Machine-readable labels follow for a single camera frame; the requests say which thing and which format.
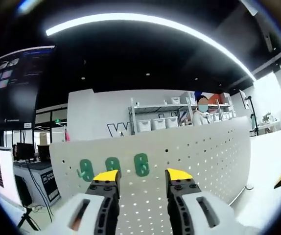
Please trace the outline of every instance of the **curved led light strip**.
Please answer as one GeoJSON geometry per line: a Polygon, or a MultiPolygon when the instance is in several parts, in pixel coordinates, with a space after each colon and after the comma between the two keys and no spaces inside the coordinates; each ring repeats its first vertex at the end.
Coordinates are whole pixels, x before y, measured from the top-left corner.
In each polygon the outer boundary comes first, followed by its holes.
{"type": "Polygon", "coordinates": [[[99,22],[99,21],[141,21],[141,22],[148,22],[148,23],[164,25],[164,26],[188,33],[196,38],[203,40],[204,42],[208,43],[209,45],[217,48],[219,51],[221,51],[226,56],[228,56],[230,59],[232,59],[235,63],[237,63],[254,82],[256,81],[255,77],[248,70],[248,68],[246,68],[246,66],[242,62],[240,62],[232,53],[230,53],[225,47],[221,46],[216,41],[212,40],[211,38],[207,37],[206,35],[198,32],[190,27],[187,27],[180,23],[176,23],[174,21],[155,17],[155,16],[147,16],[147,15],[134,14],[134,13],[107,13],[107,14],[85,16],[85,17],[81,17],[78,19],[74,19],[71,21],[67,21],[67,22],[58,24],[58,25],[46,30],[46,34],[47,34],[47,36],[50,36],[54,33],[60,32],[67,28],[71,28],[71,27],[81,25],[81,24],[99,22]]]}

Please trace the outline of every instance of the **floor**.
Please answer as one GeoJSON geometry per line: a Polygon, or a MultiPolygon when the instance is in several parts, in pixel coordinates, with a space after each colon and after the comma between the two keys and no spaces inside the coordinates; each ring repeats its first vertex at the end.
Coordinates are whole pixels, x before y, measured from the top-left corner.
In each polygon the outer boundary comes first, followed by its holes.
{"type": "MultiPolygon", "coordinates": [[[[236,219],[243,225],[263,229],[281,206],[281,187],[273,189],[281,176],[281,131],[251,137],[251,167],[248,183],[254,188],[244,192],[232,204],[236,219]]],[[[59,200],[51,207],[53,214],[63,205],[59,200]]],[[[41,227],[46,227],[49,215],[46,208],[32,212],[31,217],[41,227]]],[[[30,226],[22,229],[28,233],[30,226]]]]}

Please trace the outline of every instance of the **shelving unit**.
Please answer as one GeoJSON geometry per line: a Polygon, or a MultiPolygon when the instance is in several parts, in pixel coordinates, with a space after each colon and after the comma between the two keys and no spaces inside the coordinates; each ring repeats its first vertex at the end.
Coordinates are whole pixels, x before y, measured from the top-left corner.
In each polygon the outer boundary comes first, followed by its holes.
{"type": "MultiPolygon", "coordinates": [[[[226,109],[230,107],[227,104],[219,104],[218,100],[216,100],[217,104],[209,104],[209,110],[218,110],[220,120],[223,120],[221,109],[226,109]]],[[[153,113],[168,113],[168,112],[176,112],[179,124],[181,124],[180,111],[188,111],[190,118],[192,120],[193,110],[197,108],[197,105],[191,104],[157,104],[157,105],[141,105],[135,106],[134,99],[131,98],[131,107],[129,107],[129,118],[132,124],[131,134],[135,135],[138,132],[136,115],[145,115],[145,114],[153,114],[153,113]]]]}

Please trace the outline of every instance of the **white pegboard panel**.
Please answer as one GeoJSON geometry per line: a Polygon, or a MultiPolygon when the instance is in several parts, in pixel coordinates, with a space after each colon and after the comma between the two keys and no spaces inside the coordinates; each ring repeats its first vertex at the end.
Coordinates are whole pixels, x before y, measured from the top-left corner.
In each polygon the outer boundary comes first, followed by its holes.
{"type": "Polygon", "coordinates": [[[185,170],[201,190],[231,203],[246,186],[250,166],[249,124],[246,117],[203,126],[184,126],[135,136],[95,141],[53,143],[52,168],[64,200],[89,186],[79,178],[81,159],[92,162],[94,174],[106,171],[105,161],[120,161],[118,235],[170,234],[164,171],[185,170]],[[135,173],[134,156],[148,156],[150,172],[135,173]]]}

